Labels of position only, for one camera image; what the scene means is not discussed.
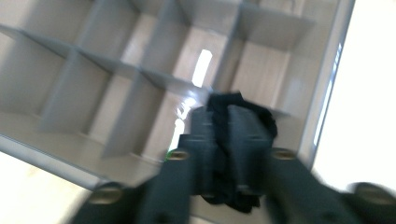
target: blurry black mechanical part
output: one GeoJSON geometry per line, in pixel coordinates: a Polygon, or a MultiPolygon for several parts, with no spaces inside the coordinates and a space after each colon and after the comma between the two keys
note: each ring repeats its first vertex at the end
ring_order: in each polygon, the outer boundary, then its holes
{"type": "Polygon", "coordinates": [[[240,93],[212,95],[191,114],[191,133],[167,155],[157,176],[137,188],[95,189],[72,223],[187,223],[190,195],[243,213],[265,207],[275,224],[396,223],[396,199],[360,183],[353,193],[321,185],[285,148],[273,148],[276,123],[240,93]]]}

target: black cloth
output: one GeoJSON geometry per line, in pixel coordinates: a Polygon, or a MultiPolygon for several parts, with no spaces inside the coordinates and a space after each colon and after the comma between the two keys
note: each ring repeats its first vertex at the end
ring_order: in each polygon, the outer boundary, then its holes
{"type": "Polygon", "coordinates": [[[260,201],[258,196],[242,195],[236,192],[231,172],[231,158],[229,156],[229,105],[241,106],[254,112],[261,121],[262,126],[274,138],[277,136],[277,127],[268,109],[245,101],[240,92],[212,94],[207,102],[207,111],[213,114],[212,124],[218,148],[215,152],[213,174],[214,197],[204,197],[204,199],[212,204],[226,203],[237,211],[250,213],[253,206],[260,206],[260,201]]]}

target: white surface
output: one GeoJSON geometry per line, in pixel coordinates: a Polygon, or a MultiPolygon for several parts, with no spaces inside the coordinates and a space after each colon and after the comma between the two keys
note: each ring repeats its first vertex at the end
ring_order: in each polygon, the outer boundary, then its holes
{"type": "Polygon", "coordinates": [[[395,22],[395,0],[357,0],[314,167],[336,189],[396,190],[395,22]]]}

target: black fabric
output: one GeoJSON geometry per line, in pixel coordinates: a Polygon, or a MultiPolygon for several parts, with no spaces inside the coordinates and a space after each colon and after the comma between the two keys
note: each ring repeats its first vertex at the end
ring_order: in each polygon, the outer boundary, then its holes
{"type": "Polygon", "coordinates": [[[204,197],[204,199],[212,204],[226,203],[237,211],[250,213],[253,206],[260,206],[260,201],[258,196],[242,195],[236,192],[229,156],[229,105],[238,105],[253,111],[258,116],[262,126],[274,138],[277,136],[277,127],[268,109],[245,101],[240,92],[212,94],[207,103],[207,111],[213,114],[212,124],[218,148],[215,152],[213,174],[214,197],[204,197]]]}

